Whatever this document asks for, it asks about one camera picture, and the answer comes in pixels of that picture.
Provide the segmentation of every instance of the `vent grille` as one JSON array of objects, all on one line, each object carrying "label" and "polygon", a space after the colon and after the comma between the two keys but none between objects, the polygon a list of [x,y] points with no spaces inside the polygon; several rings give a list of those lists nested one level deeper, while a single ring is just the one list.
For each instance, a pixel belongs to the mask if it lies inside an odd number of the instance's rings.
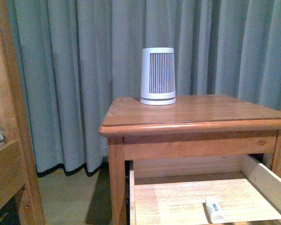
[{"label": "vent grille", "polygon": [[152,94],[175,91],[175,68],[173,53],[150,54],[150,88]]}]

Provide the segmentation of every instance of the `white cylindrical device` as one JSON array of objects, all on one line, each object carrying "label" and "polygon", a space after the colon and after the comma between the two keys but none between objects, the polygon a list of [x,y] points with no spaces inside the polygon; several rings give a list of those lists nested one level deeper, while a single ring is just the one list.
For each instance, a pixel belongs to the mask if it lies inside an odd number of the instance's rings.
[{"label": "white cylindrical device", "polygon": [[173,48],[142,50],[140,102],[147,105],[176,102]]},{"label": "white cylindrical device", "polygon": [[209,196],[205,200],[206,208],[213,224],[225,223],[225,215],[217,199]]}]

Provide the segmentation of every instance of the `barcode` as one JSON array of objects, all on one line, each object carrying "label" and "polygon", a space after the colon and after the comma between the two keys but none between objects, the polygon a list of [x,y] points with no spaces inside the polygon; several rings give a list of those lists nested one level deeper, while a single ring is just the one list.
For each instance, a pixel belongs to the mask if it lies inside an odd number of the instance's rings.
[{"label": "barcode", "polygon": [[216,204],[212,203],[212,206],[214,207],[215,211],[218,211],[219,209],[217,208]]}]

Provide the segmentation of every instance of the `air purifier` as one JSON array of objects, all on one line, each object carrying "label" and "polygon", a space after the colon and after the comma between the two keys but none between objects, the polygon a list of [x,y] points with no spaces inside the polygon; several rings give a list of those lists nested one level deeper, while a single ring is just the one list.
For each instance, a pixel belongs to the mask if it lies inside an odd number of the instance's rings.
[{"label": "air purifier", "polygon": [[173,48],[142,50],[140,102],[147,105],[176,102]]}]

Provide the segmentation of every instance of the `curtain fold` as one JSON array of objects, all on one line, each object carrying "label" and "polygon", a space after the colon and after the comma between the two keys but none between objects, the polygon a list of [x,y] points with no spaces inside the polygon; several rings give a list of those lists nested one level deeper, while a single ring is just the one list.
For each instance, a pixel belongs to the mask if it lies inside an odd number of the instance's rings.
[{"label": "curtain fold", "polygon": [[281,110],[281,0],[8,0],[37,171],[95,170],[98,128],[140,96],[141,51],[174,47],[177,95]]}]

